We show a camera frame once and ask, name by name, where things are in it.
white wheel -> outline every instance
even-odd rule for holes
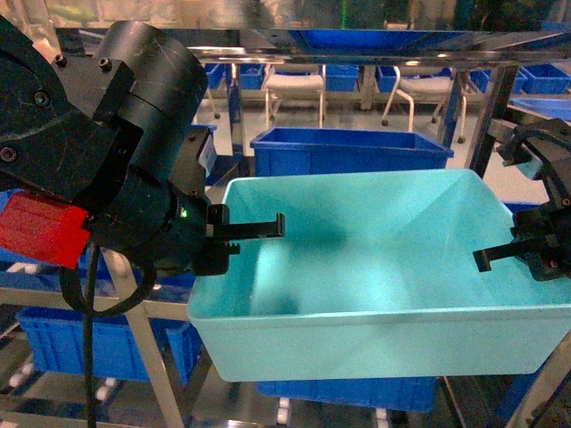
[[[386,408],[376,408],[375,417],[377,419],[386,420],[386,418],[388,417],[388,414],[386,413]]]
[[[34,363],[27,363],[21,367],[21,372],[25,375],[31,375],[34,371]]]
[[[39,272],[39,269],[40,269],[39,265],[27,264],[24,267],[24,273],[28,275],[35,275]]]
[[[10,377],[10,386],[12,388],[18,388],[19,386],[22,386],[24,382],[26,382],[26,379],[28,379],[28,377],[25,374],[22,373],[13,374]]]
[[[278,406],[288,408],[289,407],[289,399],[279,399]]]
[[[114,377],[106,378],[105,386],[109,386],[110,388],[115,388],[117,386],[117,379],[115,379]]]
[[[96,398],[99,401],[107,401],[109,396],[111,395],[112,388],[108,386],[100,386],[97,388],[97,392],[95,393]]]
[[[287,425],[289,419],[288,416],[289,416],[289,409],[280,407],[277,410],[277,419],[276,419],[277,424]]]

robotic arm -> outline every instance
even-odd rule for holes
[[[504,166],[517,165],[532,180],[542,180],[550,201],[514,214],[511,243],[475,251],[480,272],[490,262],[518,257],[537,281],[571,276],[571,127],[561,119],[514,129],[498,153]]]
[[[67,268],[87,241],[172,276],[228,270],[231,240],[281,236],[276,222],[230,225],[204,194],[208,128],[192,128],[206,91],[184,46],[140,22],[113,24],[93,58],[53,64],[0,16],[0,245]],[[182,144],[191,189],[169,180]]]

blue storage bin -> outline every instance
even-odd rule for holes
[[[16,318],[28,336],[36,370],[75,375],[83,370],[83,327],[78,312],[62,309],[25,308]],[[189,323],[151,320],[161,351],[170,343],[183,384],[188,382],[202,341]],[[148,381],[133,333],[125,317],[97,318],[93,328],[94,375],[122,380]]]
[[[326,90],[354,92],[358,77],[359,67],[355,65],[327,65]]]
[[[524,91],[528,94],[564,94],[571,77],[551,64],[530,65],[521,68],[527,77]]]
[[[377,84],[379,92],[393,91],[396,73],[393,67],[377,67]]]
[[[454,152],[408,132],[272,128],[252,140],[256,176],[438,169]]]
[[[81,314],[62,309],[25,308],[16,318],[28,336],[37,370],[84,373]],[[166,335],[159,334],[160,323],[153,320],[151,324],[159,347],[164,349]],[[95,376],[149,380],[125,317],[97,318],[93,334]]]
[[[571,100],[548,100],[542,98],[516,98],[510,100],[516,107],[535,111],[550,118],[571,120]]]
[[[204,70],[208,76],[208,87],[217,89],[220,86],[222,76],[224,76],[224,64],[206,64]]]
[[[178,326],[167,328],[166,332],[180,382],[186,385],[198,362],[198,354],[203,341],[190,323],[179,323]]]
[[[394,49],[408,45],[429,34],[427,31],[345,31],[342,29],[311,29],[303,31],[305,42],[312,48],[325,49]]]
[[[569,31],[569,30],[571,30],[571,22],[544,21],[542,23],[542,31]]]
[[[240,68],[242,89],[261,89],[261,85],[264,82],[264,70],[265,69],[263,64],[242,64],[242,67]]]
[[[474,84],[480,89],[480,92],[484,93],[488,87],[488,83],[492,79],[491,70],[477,70],[470,73],[470,78]],[[527,77],[521,71],[517,74],[516,82],[514,83],[514,88],[511,91],[512,94],[519,94],[524,87],[524,83],[527,81]]]
[[[258,392],[289,399],[430,412],[435,384],[435,377],[259,382]]]

red component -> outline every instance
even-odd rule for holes
[[[28,192],[12,195],[0,213],[0,246],[53,265],[74,268],[90,233],[87,211]]]

metal rack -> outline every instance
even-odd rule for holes
[[[93,11],[93,7],[87,2],[77,1],[76,3],[82,7],[85,6],[86,10]],[[291,11],[280,12],[279,2],[272,0],[261,2],[270,11],[267,20],[252,20],[250,19],[250,10],[255,9],[254,6],[257,2],[243,0],[233,4],[234,12],[228,17],[228,20],[233,21],[226,24],[219,22],[205,24],[204,20],[200,20],[200,17],[207,15],[207,12],[211,12],[211,16],[214,16],[215,20],[222,20],[222,15],[217,13],[227,7],[224,0],[207,2],[209,3],[208,6],[203,5],[203,2],[198,2],[200,6],[204,6],[204,11],[199,6],[192,6],[191,2],[183,2],[182,0],[167,2],[168,6],[172,6],[172,10],[175,12],[170,18],[163,21],[157,21],[158,19],[152,15],[144,15],[144,13],[149,12],[145,8],[136,8],[140,2],[128,0],[124,3],[121,7],[131,11],[130,19],[139,19],[163,28],[170,28],[174,36],[186,43],[189,49],[202,61],[223,62],[227,65],[226,88],[233,162],[231,162],[226,175],[207,192],[213,202],[221,201],[222,194],[230,179],[250,174],[250,160],[244,157],[246,142],[244,140],[240,63],[326,62],[365,65],[364,90],[359,99],[361,108],[364,109],[370,108],[375,99],[372,88],[375,84],[374,66],[378,64],[451,66],[455,69],[453,86],[451,95],[444,105],[443,120],[441,120],[438,129],[439,140],[448,147],[451,146],[456,128],[460,89],[467,84],[468,71],[483,67],[493,68],[492,82],[488,86],[486,94],[481,95],[484,100],[484,108],[476,127],[476,133],[469,146],[466,165],[467,168],[473,169],[482,177],[496,139],[506,137],[513,128],[513,124],[530,123],[542,119],[541,116],[531,112],[508,107],[508,99],[517,76],[518,64],[567,60],[569,58],[568,47],[571,44],[571,36],[564,32],[491,32],[494,30],[501,31],[501,29],[485,29],[485,31],[477,32],[461,31],[454,33],[454,37],[442,39],[443,33],[436,32],[435,29],[465,29],[462,28],[458,17],[466,15],[466,10],[469,10],[471,6],[470,2],[462,1],[430,0],[424,2],[424,7],[422,7],[422,2],[411,1],[407,10],[401,13],[402,16],[399,15],[398,11],[391,12],[393,15],[388,13],[384,20],[375,18],[364,24],[365,29],[375,29],[378,35],[388,34],[389,32],[385,29],[428,30],[415,40],[396,48],[381,45],[372,48],[312,45],[308,32],[310,30],[307,29],[340,28],[342,22],[338,19],[337,14],[343,9],[343,4],[346,4],[342,0],[330,0],[329,8],[321,7],[323,16],[320,16],[318,21],[316,21],[318,18],[310,15],[309,12],[299,16],[294,16]],[[94,43],[93,37],[90,36],[91,33],[101,34],[100,29],[107,27],[119,17],[117,13],[113,14],[99,6],[95,8],[96,14],[99,14],[96,20],[92,19],[90,15],[72,16],[73,11],[67,10],[66,12],[64,7],[55,7],[59,5],[55,0],[45,2],[20,0],[14,1],[13,5],[13,8],[9,7],[7,10],[0,8],[0,12],[11,14],[12,19],[17,21],[30,36],[37,36],[39,31],[42,37],[45,37],[52,45],[58,46],[59,44],[63,49],[79,49],[83,52],[88,52]],[[105,16],[116,18],[108,20]],[[345,22],[345,28],[352,26],[355,28],[357,25]],[[89,31],[79,31],[79,28],[89,28]],[[530,24],[529,29],[536,28]],[[340,33],[339,37],[347,36],[359,30],[345,29],[343,31],[345,32],[342,35]],[[118,298],[129,295],[137,286],[129,263],[124,257],[112,251],[106,251],[104,257],[119,294]],[[95,308],[108,308],[115,304],[118,298],[98,297],[95,299]],[[0,303],[70,309],[58,293],[14,290],[5,287],[0,287]],[[146,300],[127,314],[128,322],[143,356],[151,385],[162,411],[163,421],[155,419],[153,425],[156,426],[164,422],[172,428],[184,426],[261,428],[262,425],[259,424],[238,422],[230,424],[228,421],[197,421],[187,418],[211,367],[211,361],[206,350],[203,350],[200,363],[195,368],[189,385],[182,391],[175,391],[176,388],[172,386],[170,381],[172,374],[169,373],[163,362],[149,324],[149,318],[155,317],[187,321],[186,304]],[[452,401],[455,400],[453,387],[453,383],[447,383],[446,388],[444,388],[449,391]],[[81,405],[48,399],[26,399],[5,394],[0,395],[0,418],[11,422],[33,424],[34,426],[85,425],[85,411]],[[120,426],[121,415],[116,418],[107,416],[107,419],[106,422],[101,422],[98,426]]]

